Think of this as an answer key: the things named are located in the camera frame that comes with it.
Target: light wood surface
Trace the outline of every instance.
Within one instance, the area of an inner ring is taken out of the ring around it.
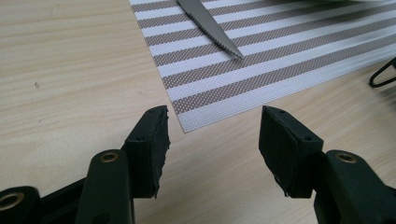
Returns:
[[[268,105],[396,188],[396,86],[367,85],[383,64]],[[285,198],[265,166],[259,107],[182,132],[128,1],[0,1],[0,190],[45,196],[81,179],[156,105],[168,105],[172,144],[158,199],[134,202],[136,223],[318,223],[313,200]]]

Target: white stripe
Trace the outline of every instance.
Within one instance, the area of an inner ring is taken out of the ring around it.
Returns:
[[[307,3],[304,4],[303,2],[288,3],[288,4],[283,4],[281,7],[273,6],[273,7],[255,8],[247,11],[239,11],[230,14],[218,15],[213,18],[217,23],[223,23],[228,21],[241,21],[243,19],[271,15],[278,12],[289,11],[298,8],[324,5],[325,3],[326,2],[320,2],[320,1],[309,2],[309,5]]]
[[[382,49],[370,51],[339,63],[321,67],[315,71],[292,77],[277,83],[258,88],[254,91],[245,92],[237,96],[205,105],[191,111],[178,114],[181,126],[185,132],[190,132],[221,119],[226,119],[247,111],[251,108],[264,105],[280,97],[302,91],[324,81],[340,77],[364,66],[379,63],[394,57],[396,44]]]
[[[319,14],[315,18],[317,18],[318,20],[326,19],[326,18],[334,16],[334,14],[335,14],[335,12],[333,12],[333,13],[325,12],[325,13]],[[285,20],[281,20],[281,21],[272,21],[272,22],[266,23],[265,25],[261,24],[261,25],[253,26],[251,28],[248,27],[248,28],[237,29],[234,31],[228,31],[228,32],[226,32],[226,34],[230,38],[237,38],[240,36],[247,36],[247,35],[255,35],[255,34],[272,31],[275,29],[283,28],[283,27],[288,27],[288,26],[292,26],[292,25],[305,23],[308,21],[307,19],[310,19],[310,17],[307,18],[306,16],[301,16],[301,17],[290,18],[290,19],[285,19]],[[154,45],[154,46],[150,46],[149,48],[151,50],[151,54],[153,56],[157,56],[157,55],[170,53],[170,52],[174,52],[174,51],[179,51],[179,50],[183,50],[183,49],[195,48],[195,47],[207,45],[209,43],[212,43],[212,41],[209,40],[205,35],[202,35],[202,36],[197,36],[197,37],[190,38],[190,39],[179,40],[179,41],[164,43],[164,44],[160,44],[160,45]]]
[[[170,23],[161,26],[143,28],[142,33],[145,37],[150,37],[154,35],[165,35],[177,31],[185,31],[195,28],[197,28],[197,26],[193,21],[181,21],[181,22]]]
[[[262,0],[247,0],[241,2],[240,0],[233,0],[233,1],[226,1],[222,2],[221,1],[215,1],[215,2],[207,2],[204,3],[205,8],[207,9],[212,9],[216,7],[230,7],[230,6],[235,6],[235,5],[241,5],[241,4],[246,4],[246,3],[251,3],[251,2],[259,2]],[[174,16],[174,15],[179,15],[183,14],[184,11],[181,7],[167,7],[167,8],[159,8],[159,9],[154,9],[150,11],[138,11],[135,12],[134,14],[136,15],[138,20],[147,20],[147,19],[155,19],[155,18],[160,18],[160,17],[165,17],[165,16]]]
[[[216,4],[217,7],[227,7],[227,6],[234,6],[234,5],[240,5],[242,2],[240,0],[236,2],[227,2],[228,4],[219,4],[218,1],[216,2],[208,2],[206,5],[209,5],[209,7],[206,7],[207,9],[215,8],[214,5]],[[296,8],[302,8],[302,7],[312,7],[312,6],[317,6],[317,5],[323,5],[326,4],[326,2],[297,2],[297,3],[287,3],[283,4],[282,7],[280,6],[272,6],[272,7],[262,7],[262,8],[256,8],[256,9],[251,9],[251,10],[246,10],[246,11],[241,11],[241,12],[235,12],[233,13],[233,18],[226,17],[224,15],[219,15],[215,16],[214,19],[216,22],[226,22],[226,21],[235,21],[235,18],[238,18],[238,20],[242,19],[247,19],[247,18],[253,18],[253,17],[259,17],[263,15],[268,15],[268,14],[273,14],[277,13],[280,11],[285,11],[285,10],[293,10]],[[160,17],[166,17],[166,16],[174,16],[174,15],[180,15],[183,14],[184,11],[181,7],[167,7],[167,8],[159,8],[155,10],[150,10],[150,11],[138,11],[135,13],[135,16],[137,17],[138,20],[147,20],[147,19],[156,19]]]
[[[289,35],[289,36],[283,37],[283,39],[286,38],[289,41],[293,41],[292,40],[293,37],[294,37],[294,35]],[[289,42],[287,42],[287,41],[283,41],[283,42],[279,41],[278,42],[278,39],[254,44],[253,45],[254,48],[251,48],[250,46],[244,46],[244,47],[239,48],[239,50],[242,52],[243,55],[248,56],[255,52],[261,52],[261,51],[265,51],[268,49],[279,48],[279,47],[286,46],[289,44]],[[230,60],[230,56],[228,55],[228,53],[225,51],[221,51],[221,52],[216,52],[216,53],[209,54],[209,55],[204,55],[201,57],[191,58],[191,59],[181,61],[181,62],[161,65],[161,66],[158,66],[158,70],[160,71],[162,77],[168,77],[168,76],[172,76],[177,73],[190,71],[192,69],[209,66],[209,65],[215,64],[215,63],[222,63],[222,62],[226,62],[229,60]]]
[[[160,8],[151,11],[139,11],[136,12],[134,15],[138,20],[147,20],[147,19],[155,19],[160,17],[166,16],[173,16],[177,14],[183,14],[183,9],[181,7],[167,7],[167,8]]]
[[[226,32],[226,34],[231,39],[234,39],[234,38],[241,37],[241,36],[255,35],[255,34],[262,33],[262,32],[272,31],[275,29],[288,27],[288,26],[292,26],[292,25],[296,25],[296,24],[301,24],[301,23],[305,23],[305,22],[309,22],[309,21],[323,20],[323,19],[327,19],[330,17],[341,16],[341,15],[345,15],[348,13],[357,12],[357,11],[361,11],[364,9],[369,9],[372,7],[380,7],[380,6],[386,6],[386,5],[389,5],[389,2],[383,2],[383,3],[378,3],[378,4],[358,4],[356,6],[341,7],[341,8],[321,11],[321,12],[317,12],[317,13],[313,13],[313,14],[304,14],[302,16],[287,18],[287,19],[281,20],[281,21],[271,21],[271,22],[265,23],[264,25],[258,24],[258,25],[239,28],[239,29],[235,29],[235,30],[229,30]]]
[[[192,83],[168,89],[167,91],[171,101],[175,101],[194,94],[198,94],[200,92],[214,90],[216,88],[226,86],[250,77],[255,77],[264,73],[275,71],[283,67],[305,62],[320,57],[322,55],[336,52],[340,49],[346,49],[362,43],[370,42],[391,33],[392,31],[394,31],[394,29],[396,29],[396,25],[379,31],[352,37],[346,40],[322,45],[314,49],[291,54],[287,57],[275,59],[264,63],[254,64],[249,67],[233,70],[231,72],[224,73],[218,76],[198,80]]]
[[[143,5],[147,3],[166,2],[168,0],[129,0],[131,5]]]
[[[219,0],[219,1],[211,1],[211,2],[204,2],[203,5],[207,9],[212,9],[212,8],[217,8],[217,7],[231,7],[231,6],[237,6],[237,5],[242,5],[242,4],[247,4],[247,3],[253,3],[253,2],[260,2],[262,0]]]
[[[173,41],[166,44],[149,46],[152,56],[158,56],[165,53],[175,52],[183,49],[192,49],[204,45],[212,44],[213,41],[206,35],[200,35],[188,40]]]
[[[337,9],[327,10],[327,11],[323,11],[323,12],[319,12],[319,13],[310,14],[312,16],[308,16],[307,20],[308,21],[314,21],[314,20],[319,20],[319,19],[335,16],[335,15],[338,15],[337,12],[336,12],[337,10],[341,10],[340,14],[344,14],[344,13],[358,11],[360,9],[365,9],[365,8],[375,7],[375,6],[376,6],[376,4],[371,4],[371,6],[369,6],[368,4],[359,4],[359,5],[356,5],[356,6],[343,7],[344,9],[343,8],[337,8]],[[289,10],[289,8],[287,8],[287,7],[277,6],[277,8],[280,8],[279,11],[288,11]],[[267,15],[268,13],[271,14],[270,11],[263,10],[262,14],[259,14],[257,16]],[[220,20],[220,21],[238,21],[239,20],[239,18],[238,18],[239,16],[249,17],[250,14],[248,13],[248,11],[242,11],[242,12],[236,12],[236,13],[231,13],[231,14],[226,14],[226,15],[215,16],[214,19],[215,19],[215,21],[216,20]],[[154,35],[169,34],[169,33],[177,32],[177,31],[190,30],[190,29],[194,29],[194,28],[197,28],[197,26],[195,25],[194,22],[192,22],[192,21],[182,21],[182,22],[169,23],[169,24],[155,26],[155,27],[143,28],[142,32],[143,32],[145,37],[148,37],[148,36],[154,36]],[[226,33],[227,33],[227,35],[230,38],[235,38],[235,37],[244,35],[244,34],[242,34],[242,35],[241,34],[239,34],[239,35],[229,35],[228,32],[226,32]]]

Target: woven placemat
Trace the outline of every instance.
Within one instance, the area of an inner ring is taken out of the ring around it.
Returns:
[[[203,0],[244,60],[176,0],[130,2],[185,132],[396,56],[395,0]]]

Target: wood grain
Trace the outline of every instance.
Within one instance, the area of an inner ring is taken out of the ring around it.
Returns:
[[[44,196],[82,178],[144,111],[168,105],[159,198],[135,200],[137,223],[317,223],[313,200],[284,198],[264,164],[260,108],[182,132],[128,1],[1,1],[0,52],[0,190],[29,185]],[[367,85],[383,64],[268,105],[395,188],[396,86]]]

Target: knife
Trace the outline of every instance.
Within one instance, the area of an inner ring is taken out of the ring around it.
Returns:
[[[239,51],[233,41],[224,33],[200,0],[177,0],[177,2],[183,8],[184,12],[213,42],[236,57],[240,59],[244,58],[241,51]]]

